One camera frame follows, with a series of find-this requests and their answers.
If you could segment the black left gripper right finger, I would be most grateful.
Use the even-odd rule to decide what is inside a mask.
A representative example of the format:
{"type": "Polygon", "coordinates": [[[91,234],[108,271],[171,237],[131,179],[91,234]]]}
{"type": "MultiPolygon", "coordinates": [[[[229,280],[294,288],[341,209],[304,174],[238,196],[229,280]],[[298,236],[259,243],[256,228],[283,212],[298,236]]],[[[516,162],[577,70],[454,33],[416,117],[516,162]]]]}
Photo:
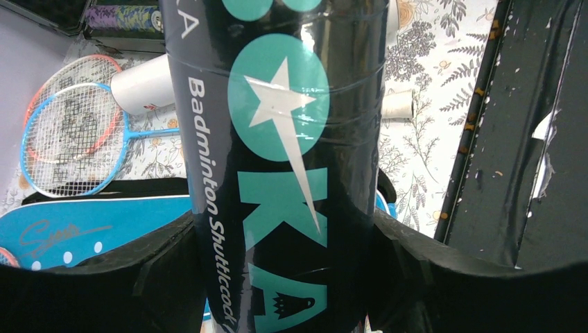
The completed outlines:
{"type": "Polygon", "coordinates": [[[367,313],[383,332],[586,332],[587,264],[525,271],[376,211],[367,313]]]}

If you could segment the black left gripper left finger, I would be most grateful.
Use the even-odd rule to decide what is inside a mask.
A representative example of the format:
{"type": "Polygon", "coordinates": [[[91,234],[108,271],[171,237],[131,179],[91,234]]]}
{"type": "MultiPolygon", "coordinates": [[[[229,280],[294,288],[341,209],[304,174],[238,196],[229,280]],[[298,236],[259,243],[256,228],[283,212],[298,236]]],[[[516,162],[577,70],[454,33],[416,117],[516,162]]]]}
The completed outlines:
{"type": "Polygon", "coordinates": [[[75,267],[1,268],[2,332],[199,332],[205,288],[186,213],[75,267]]]}

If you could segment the blue racket cover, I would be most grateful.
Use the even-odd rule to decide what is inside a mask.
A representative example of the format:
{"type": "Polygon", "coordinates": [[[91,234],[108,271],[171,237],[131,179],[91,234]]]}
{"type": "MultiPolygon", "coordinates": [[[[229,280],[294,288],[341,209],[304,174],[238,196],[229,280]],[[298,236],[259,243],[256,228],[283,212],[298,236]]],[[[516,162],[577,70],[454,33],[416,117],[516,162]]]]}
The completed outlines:
{"type": "Polygon", "coordinates": [[[72,267],[153,232],[190,208],[188,195],[23,205],[1,217],[1,247],[20,268],[72,267]]]}

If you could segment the blue badminton racket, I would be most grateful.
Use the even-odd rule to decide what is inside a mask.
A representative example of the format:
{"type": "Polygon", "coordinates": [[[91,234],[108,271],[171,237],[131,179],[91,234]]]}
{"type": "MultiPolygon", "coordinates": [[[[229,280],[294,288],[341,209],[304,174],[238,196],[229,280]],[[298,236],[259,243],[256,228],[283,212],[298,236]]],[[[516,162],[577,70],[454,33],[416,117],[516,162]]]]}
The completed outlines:
{"type": "Polygon", "coordinates": [[[51,198],[92,195],[115,178],[132,140],[178,132],[133,131],[109,86],[72,85],[50,95],[30,116],[21,140],[21,172],[51,198]]]}

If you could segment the white cardboard tube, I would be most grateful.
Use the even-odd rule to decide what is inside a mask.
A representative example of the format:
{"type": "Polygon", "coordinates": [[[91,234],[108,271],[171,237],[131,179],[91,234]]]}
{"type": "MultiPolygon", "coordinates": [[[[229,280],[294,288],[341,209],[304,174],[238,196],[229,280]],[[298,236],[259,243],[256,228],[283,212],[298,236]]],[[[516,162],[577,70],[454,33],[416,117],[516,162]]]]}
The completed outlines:
{"type": "Polygon", "coordinates": [[[131,115],[146,114],[175,103],[168,56],[160,55],[113,75],[114,100],[131,115]]]}

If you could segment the black shuttlecock tube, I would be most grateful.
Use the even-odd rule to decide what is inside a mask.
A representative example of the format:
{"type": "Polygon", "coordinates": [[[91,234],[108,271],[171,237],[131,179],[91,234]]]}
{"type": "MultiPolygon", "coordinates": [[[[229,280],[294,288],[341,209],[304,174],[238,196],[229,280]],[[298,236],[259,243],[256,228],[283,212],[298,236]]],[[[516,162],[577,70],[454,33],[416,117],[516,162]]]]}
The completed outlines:
{"type": "Polygon", "coordinates": [[[218,332],[363,332],[387,1],[160,3],[218,332]]]}

